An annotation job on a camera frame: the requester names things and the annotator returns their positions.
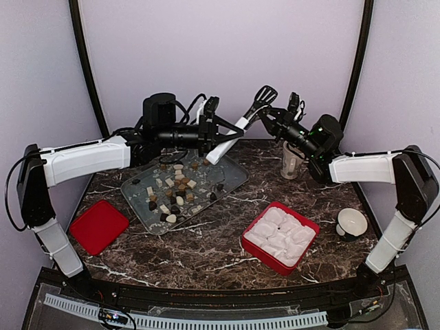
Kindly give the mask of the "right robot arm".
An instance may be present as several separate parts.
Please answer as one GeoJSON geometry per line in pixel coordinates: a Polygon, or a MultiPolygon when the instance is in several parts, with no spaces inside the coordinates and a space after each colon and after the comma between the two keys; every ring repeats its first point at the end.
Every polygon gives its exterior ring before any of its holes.
{"type": "Polygon", "coordinates": [[[377,287],[377,277],[405,252],[417,231],[439,212],[439,161],[417,145],[389,151],[343,153],[339,149],[344,132],[332,115],[324,114],[306,129],[295,115],[281,108],[261,110],[258,117],[267,132],[297,148],[308,161],[317,182],[384,188],[381,194],[390,205],[382,212],[369,202],[380,220],[381,236],[362,264],[363,273],[351,283],[351,293],[366,298],[377,287]]]}

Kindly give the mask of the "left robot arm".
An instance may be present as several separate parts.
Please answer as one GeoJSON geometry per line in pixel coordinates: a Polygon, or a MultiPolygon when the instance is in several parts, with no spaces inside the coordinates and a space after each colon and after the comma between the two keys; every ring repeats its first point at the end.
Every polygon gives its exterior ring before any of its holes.
{"type": "Polygon", "coordinates": [[[133,126],[116,129],[107,137],[41,147],[29,144],[12,166],[18,170],[16,195],[23,228],[53,260],[69,286],[83,300],[97,294],[96,283],[66,233],[66,221],[58,219],[58,207],[67,202],[57,197],[76,182],[83,186],[95,173],[136,168],[157,159],[164,149],[192,149],[210,160],[219,160],[231,141],[244,134],[246,120],[231,123],[217,113],[219,98],[211,96],[197,106],[192,118],[173,93],[156,93],[143,101],[142,115],[133,126]]]}

